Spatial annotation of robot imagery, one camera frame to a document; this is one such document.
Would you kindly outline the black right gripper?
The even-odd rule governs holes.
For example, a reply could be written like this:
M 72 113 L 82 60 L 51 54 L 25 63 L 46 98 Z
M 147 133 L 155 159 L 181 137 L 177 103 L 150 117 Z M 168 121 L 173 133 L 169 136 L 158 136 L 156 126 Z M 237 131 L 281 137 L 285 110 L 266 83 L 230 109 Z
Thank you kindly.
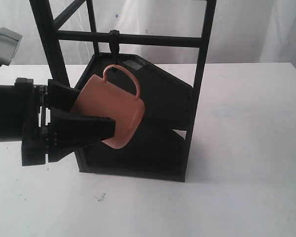
M 22 166 L 58 162 L 68 154 L 112 138 L 115 120 L 106 117 L 81 116 L 71 111 L 80 90 L 56 80 L 34 84 L 32 79 L 17 78 L 14 86 L 24 100 L 22 126 Z M 51 121 L 46 124 L 46 109 Z

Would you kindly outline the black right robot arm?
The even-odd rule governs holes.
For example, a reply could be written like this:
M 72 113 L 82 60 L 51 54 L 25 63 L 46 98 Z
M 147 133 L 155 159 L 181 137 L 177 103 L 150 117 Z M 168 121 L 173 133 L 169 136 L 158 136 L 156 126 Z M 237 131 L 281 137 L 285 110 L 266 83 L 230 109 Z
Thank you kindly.
M 71 113 L 79 91 L 55 80 L 47 85 L 17 78 L 0 85 L 0 142 L 21 141 L 23 166 L 58 162 L 68 154 L 111 138 L 115 121 Z

